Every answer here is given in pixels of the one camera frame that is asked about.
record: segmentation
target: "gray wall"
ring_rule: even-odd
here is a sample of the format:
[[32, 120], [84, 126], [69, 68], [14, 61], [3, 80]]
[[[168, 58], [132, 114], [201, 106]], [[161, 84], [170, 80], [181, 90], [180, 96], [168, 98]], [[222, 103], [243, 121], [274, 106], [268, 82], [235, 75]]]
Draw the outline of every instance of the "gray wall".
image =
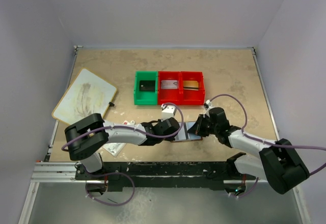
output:
[[75, 44], [255, 46], [283, 0], [52, 0]]
[[[326, 146], [326, 0], [284, 0], [258, 46], [258, 62], [280, 136]], [[301, 150], [314, 170], [323, 152]], [[314, 223], [325, 223], [326, 170], [302, 184]]]
[[72, 66], [72, 43], [50, 0], [0, 0], [0, 216], [17, 223], [51, 111]]

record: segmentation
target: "metal frame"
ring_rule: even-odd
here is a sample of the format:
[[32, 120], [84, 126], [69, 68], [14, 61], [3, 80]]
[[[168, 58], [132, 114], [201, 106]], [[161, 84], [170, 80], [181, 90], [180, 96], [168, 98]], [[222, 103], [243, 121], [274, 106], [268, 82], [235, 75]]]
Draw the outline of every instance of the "metal frame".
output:
[[[79, 48], [83, 48], [83, 47], [82, 46], [75, 47], [75, 58], [73, 61], [73, 66], [72, 66], [72, 69], [70, 72], [70, 78], [69, 78], [66, 88], [68, 88], [69, 83], [70, 83], [72, 71], [73, 71], [73, 68], [74, 68], [74, 65], [76, 62], [77, 53], [78, 53]], [[255, 49], [253, 47], [248, 47], [248, 49], [250, 49], [252, 51], [253, 59], [255, 61], [255, 65], [256, 65], [260, 83], [261, 83], [261, 86], [262, 86], [262, 89], [264, 92], [264, 96], [265, 96], [265, 100], [266, 100], [267, 107], [269, 110], [269, 114], [270, 114], [271, 120], [273, 122], [275, 135], [276, 135], [277, 139], [279, 139], [279, 134], [278, 134], [275, 120], [274, 120], [273, 112], [271, 110], [271, 106], [270, 106], [269, 99], [268, 99], [268, 96], [266, 93], [265, 85], [264, 85], [264, 82], [263, 82], [263, 79], [261, 76], [261, 72], [259, 69], [259, 65], [257, 62]], [[48, 150], [47, 156], [49, 156], [51, 154], [53, 141], [55, 139], [55, 135], [56, 135], [57, 128], [58, 128], [58, 123], [59, 123], [58, 121], [56, 121], [56, 123], [55, 123], [53, 133], [51, 136], [51, 140], [49, 143], [49, 150]], [[29, 218], [31, 216], [31, 212], [33, 209], [33, 205], [34, 205], [35, 197], [36, 197], [37, 190], [39, 187], [39, 183], [42, 183], [42, 182], [48, 182], [48, 183], [86, 182], [86, 181], [82, 181], [82, 180], [76, 180], [75, 173], [76, 173], [76, 168], [75, 168], [74, 162], [38, 162], [38, 163], [36, 163], [35, 169], [33, 171], [32, 177], [31, 177], [31, 183], [30, 183], [30, 187], [29, 187], [26, 199], [25, 199], [24, 207], [23, 207], [20, 219], [19, 219], [19, 224], [28, 224], [28, 222], [29, 222]], [[89, 181], [88, 180], [87, 183], [103, 183], [103, 181], [101, 181], [101, 180]], [[239, 181], [239, 180], [224, 180], [223, 183], [224, 184], [239, 184], [239, 183], [241, 183], [241, 181]], [[293, 192], [294, 192], [295, 200], [297, 203], [298, 211], [300, 213], [302, 222], [304, 224], [312, 223], [310, 215], [307, 210], [307, 204], [306, 204], [305, 197], [304, 197], [301, 187], [300, 186], [295, 187], [293, 189]]]

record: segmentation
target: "cable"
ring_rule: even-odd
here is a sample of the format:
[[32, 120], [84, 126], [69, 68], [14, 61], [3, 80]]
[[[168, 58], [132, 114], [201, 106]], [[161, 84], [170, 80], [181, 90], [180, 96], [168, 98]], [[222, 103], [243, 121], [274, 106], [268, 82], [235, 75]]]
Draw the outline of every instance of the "cable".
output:
[[[284, 149], [314, 149], [314, 150], [323, 150], [323, 151], [326, 151], [326, 148], [325, 147], [320, 147], [320, 146], [294, 146], [294, 145], [277, 145], [277, 144], [273, 144], [273, 143], [270, 143], [270, 142], [266, 142], [264, 141], [263, 139], [261, 138], [257, 138], [257, 137], [254, 137], [254, 136], [250, 136], [248, 134], [245, 133], [244, 131], [244, 128], [247, 126], [247, 123], [248, 123], [248, 116], [247, 116], [247, 111], [246, 109], [244, 108], [243, 104], [234, 96], [230, 95], [230, 94], [219, 94], [219, 95], [216, 95], [215, 97], [213, 97], [210, 101], [214, 100], [215, 98], [218, 98], [218, 97], [222, 97], [222, 96], [227, 96], [227, 97], [230, 97], [230, 98], [233, 98], [235, 101], [238, 102], [238, 104], [241, 106], [242, 110], [243, 110], [243, 113], [244, 113], [244, 125], [242, 126], [241, 128], [241, 131], [243, 133], [243, 135], [249, 139], [252, 139], [252, 140], [255, 140], [257, 142], [260, 142], [260, 143], [263, 143], [263, 144], [267, 144], [267, 145], [270, 145], [272, 147], [275, 147], [275, 148], [284, 148]], [[310, 172], [310, 176], [320, 172], [322, 169], [324, 169], [326, 167], [326, 163], [324, 163], [322, 166], [320, 166], [319, 168], [317, 168], [316, 170]]]
[[[181, 124], [183, 125], [183, 114], [182, 114], [181, 109], [177, 105], [175, 105], [174, 103], [165, 103], [164, 105], [172, 105], [172, 106], [175, 106], [176, 107], [176, 109], [179, 111], [179, 113], [181, 115]], [[151, 134], [151, 133], [148, 133], [148, 132], [139, 130], [139, 129], [135, 129], [134, 127], [129, 127], [129, 126], [123, 126], [123, 125], [103, 126], [103, 127], [99, 127], [99, 128], [94, 129], [94, 130], [88, 131], [88, 132], [86, 132], [86, 133], [84, 133], [84, 134], [82, 134], [82, 135], [74, 138], [73, 140], [71, 140], [71, 141], [67, 142], [65, 145], [63, 145], [61, 147], [61, 150], [68, 152], [68, 149], [66, 149], [66, 147], [68, 147], [69, 145], [71, 145], [75, 141], [78, 141], [79, 139], [83, 138], [84, 136], [88, 136], [89, 134], [92, 134], [92, 133], [95, 133], [95, 132], [98, 132], [98, 131], [102, 131], [102, 130], [111, 129], [111, 128], [129, 129], [129, 130], [137, 131], [137, 132], [139, 132], [141, 134], [144, 134], [144, 135], [147, 135], [147, 136], [151, 136], [151, 137], [155, 137], [155, 138], [168, 138], [168, 137], [172, 137], [172, 136], [177, 135], [179, 133], [179, 131], [181, 130], [182, 127], [179, 127], [178, 130], [176, 130], [175, 132], [173, 132], [170, 135], [158, 136], [158, 135], [154, 135], [154, 134]]]
[[121, 175], [121, 176], [124, 176], [124, 177], [128, 178], [130, 180], [131, 184], [132, 184], [132, 194], [131, 194], [131, 196], [125, 202], [122, 202], [122, 203], [119, 203], [119, 204], [111, 204], [111, 203], [108, 203], [108, 202], [105, 202], [105, 201], [102, 201], [102, 200], [99, 200], [99, 199], [95, 198], [87, 190], [87, 184], [85, 184], [85, 191], [86, 191], [86, 194], [87, 194], [86, 196], [87, 197], [90, 197], [91, 199], [93, 199], [93, 200], [95, 200], [95, 201], [97, 201], [97, 202], [99, 202], [101, 204], [108, 205], [108, 206], [122, 206], [122, 205], [125, 205], [128, 202], [130, 202], [130, 200], [132, 199], [132, 197], [134, 195], [134, 192], [135, 192], [135, 185], [134, 185], [134, 182], [133, 182], [132, 178], [130, 176], [128, 176], [127, 174], [122, 173], [122, 172], [112, 172], [112, 173], [105, 173], [105, 174], [102, 174], [102, 175], [93, 175], [93, 174], [89, 173], [86, 169], [85, 169], [85, 171], [91, 177], [105, 177], [105, 176], [112, 176], [112, 175]]

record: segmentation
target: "wall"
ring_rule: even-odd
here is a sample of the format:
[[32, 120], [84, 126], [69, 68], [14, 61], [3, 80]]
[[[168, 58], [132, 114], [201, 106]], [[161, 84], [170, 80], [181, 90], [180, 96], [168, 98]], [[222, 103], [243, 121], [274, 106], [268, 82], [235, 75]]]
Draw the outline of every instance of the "wall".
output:
[[52, 0], [88, 47], [248, 47], [283, 0]]
[[18, 223], [35, 160], [42, 160], [73, 46], [50, 0], [0, 0], [0, 216]]
[[[258, 63], [280, 136], [326, 146], [326, 0], [284, 0], [258, 46]], [[325, 154], [299, 151], [310, 170]], [[323, 170], [302, 184], [314, 223], [325, 223]]]

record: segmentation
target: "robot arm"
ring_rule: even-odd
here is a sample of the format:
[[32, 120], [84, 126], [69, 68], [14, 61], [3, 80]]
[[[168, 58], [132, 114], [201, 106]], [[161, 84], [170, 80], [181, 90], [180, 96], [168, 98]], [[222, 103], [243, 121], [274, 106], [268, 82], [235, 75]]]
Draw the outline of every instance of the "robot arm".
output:
[[188, 133], [203, 137], [213, 134], [221, 144], [249, 153], [239, 153], [228, 160], [235, 172], [267, 180], [280, 194], [309, 178], [309, 171], [295, 149], [276, 148], [263, 143], [291, 145], [288, 140], [275, 142], [248, 134], [230, 125], [222, 108], [213, 107], [209, 101], [205, 107], [206, 113], [199, 115]]
[[[70, 160], [80, 161], [89, 173], [101, 171], [103, 162], [96, 151], [106, 143], [129, 143], [139, 146], [153, 146], [163, 140], [173, 141], [174, 137], [165, 138], [179, 129], [179, 123], [174, 118], [176, 108], [166, 106], [162, 110], [162, 119], [154, 122], [143, 122], [137, 125], [119, 125], [102, 119], [101, 114], [92, 114], [65, 129], [67, 142], [82, 134], [101, 127], [111, 127], [99, 130], [93, 135], [82, 137], [68, 146]], [[162, 136], [152, 137], [148, 134]]]

